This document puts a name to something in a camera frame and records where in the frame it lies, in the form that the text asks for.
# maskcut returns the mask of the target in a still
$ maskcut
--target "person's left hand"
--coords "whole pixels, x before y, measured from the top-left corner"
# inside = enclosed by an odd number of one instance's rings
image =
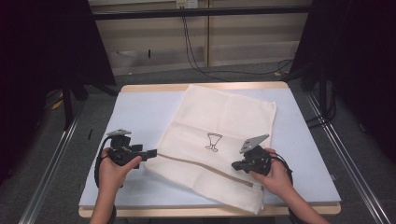
[[[118,166],[114,163],[107,153],[110,148],[105,148],[102,151],[102,162],[99,167],[99,190],[105,192],[114,192],[122,186],[128,172],[136,167],[142,161],[142,157],[138,156],[123,166]]]

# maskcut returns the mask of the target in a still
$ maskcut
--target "black line drawing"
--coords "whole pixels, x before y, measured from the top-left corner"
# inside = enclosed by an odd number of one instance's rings
[[[210,145],[207,146],[206,148],[207,149],[212,149],[214,152],[219,151],[216,148],[216,144],[218,143],[218,141],[220,140],[222,135],[218,134],[218,133],[208,133],[207,136],[209,137]]]

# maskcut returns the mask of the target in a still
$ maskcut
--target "cloth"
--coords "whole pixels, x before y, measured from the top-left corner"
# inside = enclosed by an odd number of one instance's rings
[[[239,150],[246,139],[270,134],[276,104],[225,91],[190,85],[146,167],[195,192],[257,214],[263,208],[262,185],[243,171]]]

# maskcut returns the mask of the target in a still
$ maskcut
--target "black horizontal bar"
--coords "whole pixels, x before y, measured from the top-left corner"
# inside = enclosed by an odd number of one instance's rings
[[[148,19],[148,18],[169,18],[169,17],[305,13],[305,12],[310,12],[312,9],[317,9],[317,8],[311,6],[188,8],[188,9],[165,9],[165,10],[146,10],[146,11],[95,12],[92,15],[95,20],[105,21],[105,20]]]

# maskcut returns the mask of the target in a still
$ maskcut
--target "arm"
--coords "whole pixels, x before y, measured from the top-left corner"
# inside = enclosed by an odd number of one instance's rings
[[[118,166],[109,157],[106,157],[108,148],[102,152],[102,163],[99,167],[99,192],[93,209],[90,223],[107,223],[111,217],[117,191],[125,181],[128,172],[142,161],[136,157],[124,166]]]
[[[276,153],[273,149],[267,148],[266,150]],[[267,176],[255,172],[250,172],[250,174],[270,192],[281,198],[300,220],[306,223],[329,223],[294,189],[286,169],[280,161],[272,161],[271,171]]]

